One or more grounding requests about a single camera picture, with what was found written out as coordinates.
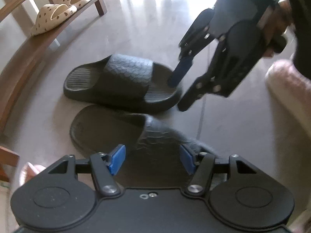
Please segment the person right hand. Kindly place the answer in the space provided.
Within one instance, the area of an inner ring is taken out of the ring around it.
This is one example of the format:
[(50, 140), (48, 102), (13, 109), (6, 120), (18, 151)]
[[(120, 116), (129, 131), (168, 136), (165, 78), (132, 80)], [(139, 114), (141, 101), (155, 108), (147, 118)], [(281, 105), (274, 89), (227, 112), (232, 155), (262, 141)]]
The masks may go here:
[(289, 0), (279, 0), (275, 7), (268, 6), (261, 16), (257, 26), (261, 29), (266, 43), (262, 58), (272, 58), (277, 52), (270, 47), (270, 42), (276, 36), (281, 36), (293, 24), (292, 7)]

